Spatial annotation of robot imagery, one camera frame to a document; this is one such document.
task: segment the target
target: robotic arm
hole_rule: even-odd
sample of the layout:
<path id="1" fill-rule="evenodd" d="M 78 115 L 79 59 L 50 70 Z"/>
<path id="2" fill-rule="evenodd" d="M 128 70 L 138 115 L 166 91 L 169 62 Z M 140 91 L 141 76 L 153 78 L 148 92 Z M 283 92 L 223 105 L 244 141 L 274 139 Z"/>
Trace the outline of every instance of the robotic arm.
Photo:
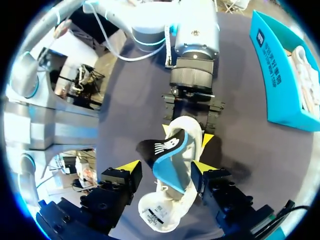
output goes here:
<path id="1" fill-rule="evenodd" d="M 4 125 L 7 158 L 14 172 L 39 180 L 56 154 L 95 145 L 98 113 L 66 103 L 56 96 L 50 89 L 49 73 L 30 53 L 54 26 L 68 19 L 81 6 L 85 13 L 97 17 L 100 26 L 97 14 L 124 30 L 136 46 L 147 53 L 134 59 L 118 56 L 124 61 L 145 59 L 166 45 L 167 62 L 163 64 L 171 68 L 172 92 L 165 94 L 164 99 L 166 106 L 172 107 L 167 107 L 170 112 L 166 112 L 165 121 L 179 117 L 179 113 L 196 119 L 203 113 L 206 118 L 202 119 L 205 120 L 198 121 L 203 130 L 212 133 L 215 118 L 209 116 L 217 116 L 224 104 L 212 96 L 214 65 L 219 56 L 219 26 L 211 0 L 149 2 L 136 6 L 118 0 L 64 0 L 30 30 L 9 76 L 8 89 L 12 94 L 5 106 Z M 170 29 L 176 32 L 174 50 L 179 56 L 174 66 L 171 63 Z M 104 35 L 112 52 L 112 46 Z M 77 119 L 77 124 L 70 119 Z M 17 136 L 18 126 L 21 131 Z M 24 167 L 25 160 L 34 166 L 31 170 Z M 33 187 L 30 191 L 33 197 L 28 203 L 38 204 L 37 190 Z"/>

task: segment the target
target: new balance logo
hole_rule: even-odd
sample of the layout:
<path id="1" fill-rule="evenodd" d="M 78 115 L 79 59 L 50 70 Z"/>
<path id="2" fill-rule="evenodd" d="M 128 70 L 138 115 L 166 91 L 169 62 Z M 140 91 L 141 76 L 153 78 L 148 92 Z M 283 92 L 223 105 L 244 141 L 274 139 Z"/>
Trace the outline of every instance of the new balance logo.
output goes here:
<path id="1" fill-rule="evenodd" d="M 173 138 L 165 143 L 155 143 L 154 144 L 154 154 L 163 153 L 165 150 L 173 149 L 179 143 L 179 139 Z"/>

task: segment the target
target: white socks in bin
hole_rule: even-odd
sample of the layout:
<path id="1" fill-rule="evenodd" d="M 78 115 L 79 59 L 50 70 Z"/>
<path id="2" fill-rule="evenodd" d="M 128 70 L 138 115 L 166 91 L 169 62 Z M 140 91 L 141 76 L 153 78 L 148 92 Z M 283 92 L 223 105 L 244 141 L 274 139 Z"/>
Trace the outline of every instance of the white socks in bin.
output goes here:
<path id="1" fill-rule="evenodd" d="M 292 55 L 288 57 L 295 71 L 298 91 L 302 107 L 316 118 L 320 118 L 320 84 L 319 73 L 308 63 L 306 51 L 302 46 L 297 46 Z"/>
<path id="2" fill-rule="evenodd" d="M 181 130 L 187 133 L 187 143 L 183 149 L 171 155 L 170 160 L 184 194 L 157 179 L 155 192 L 144 195 L 138 203 L 140 217 L 150 228 L 159 233 L 168 233 L 176 229 L 198 194 L 191 180 L 191 162 L 200 159 L 202 129 L 194 118 L 181 116 L 170 123 L 165 139 L 176 136 Z"/>

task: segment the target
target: chair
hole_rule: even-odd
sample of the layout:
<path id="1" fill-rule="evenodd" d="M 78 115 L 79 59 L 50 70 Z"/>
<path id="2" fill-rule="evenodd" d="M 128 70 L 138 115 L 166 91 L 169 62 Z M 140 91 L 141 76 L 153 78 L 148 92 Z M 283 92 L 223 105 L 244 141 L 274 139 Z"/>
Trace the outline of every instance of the chair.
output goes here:
<path id="1" fill-rule="evenodd" d="M 226 13 L 233 14 L 234 12 L 239 11 L 242 15 L 244 15 L 243 11 L 247 9 L 250 0 L 228 0 L 223 1 L 223 4 L 226 7 Z"/>

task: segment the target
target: metal bracket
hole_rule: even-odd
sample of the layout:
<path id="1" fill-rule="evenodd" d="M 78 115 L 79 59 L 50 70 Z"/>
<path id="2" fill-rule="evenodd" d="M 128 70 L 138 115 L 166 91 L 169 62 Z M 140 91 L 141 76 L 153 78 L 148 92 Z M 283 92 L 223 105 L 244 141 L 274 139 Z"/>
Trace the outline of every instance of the metal bracket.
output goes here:
<path id="1" fill-rule="evenodd" d="M 218 122 L 218 117 L 220 116 L 222 110 L 225 108 L 225 103 L 220 100 L 215 100 L 211 98 L 209 103 L 208 118 L 206 121 L 205 132 L 208 134 L 215 134 L 216 124 Z"/>

